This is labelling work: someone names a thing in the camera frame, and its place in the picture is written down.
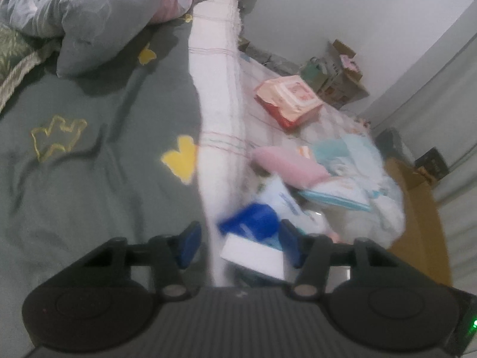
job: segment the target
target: gray bedding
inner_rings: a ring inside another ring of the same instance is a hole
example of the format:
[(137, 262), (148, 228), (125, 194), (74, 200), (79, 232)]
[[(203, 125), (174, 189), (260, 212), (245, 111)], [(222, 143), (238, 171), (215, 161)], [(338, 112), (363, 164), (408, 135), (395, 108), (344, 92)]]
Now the gray bedding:
[[(147, 27), (71, 80), (56, 76), (52, 57), (0, 114), (0, 357), (29, 350), (21, 304), (60, 269), (112, 237), (139, 243), (204, 221), (191, 25)], [(190, 281), (201, 271), (196, 263)]]

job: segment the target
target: gray pillow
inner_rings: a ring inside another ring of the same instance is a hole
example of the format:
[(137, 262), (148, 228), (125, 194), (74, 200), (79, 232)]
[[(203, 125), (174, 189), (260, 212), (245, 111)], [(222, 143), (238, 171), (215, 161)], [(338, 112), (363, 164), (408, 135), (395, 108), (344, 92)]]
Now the gray pillow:
[(31, 36), (64, 36), (58, 76), (112, 59), (141, 31), (161, 0), (2, 0), (0, 18)]

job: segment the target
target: open cardboard box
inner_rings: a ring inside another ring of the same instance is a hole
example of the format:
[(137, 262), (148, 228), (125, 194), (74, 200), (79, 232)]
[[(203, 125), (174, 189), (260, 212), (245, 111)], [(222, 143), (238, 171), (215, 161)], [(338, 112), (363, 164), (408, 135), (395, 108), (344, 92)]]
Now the open cardboard box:
[(390, 158), (388, 174), (402, 189), (406, 229), (389, 249), (434, 281), (452, 285), (447, 246), (431, 186), (421, 174), (405, 163)]

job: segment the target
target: pink pillow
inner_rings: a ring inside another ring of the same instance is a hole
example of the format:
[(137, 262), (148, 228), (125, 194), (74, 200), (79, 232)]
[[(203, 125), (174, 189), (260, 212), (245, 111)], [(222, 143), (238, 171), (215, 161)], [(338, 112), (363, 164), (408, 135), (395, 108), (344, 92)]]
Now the pink pillow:
[(252, 160), (268, 172), (278, 173), (286, 184), (297, 189), (308, 189), (330, 177), (321, 164), (281, 146), (255, 148)]

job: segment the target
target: orange package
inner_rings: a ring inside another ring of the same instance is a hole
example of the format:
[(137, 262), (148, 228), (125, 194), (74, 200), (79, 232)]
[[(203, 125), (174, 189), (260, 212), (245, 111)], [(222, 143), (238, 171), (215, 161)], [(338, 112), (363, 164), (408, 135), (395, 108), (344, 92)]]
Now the orange package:
[(299, 75), (264, 81), (255, 89), (255, 99), (285, 130), (317, 116), (324, 103)]

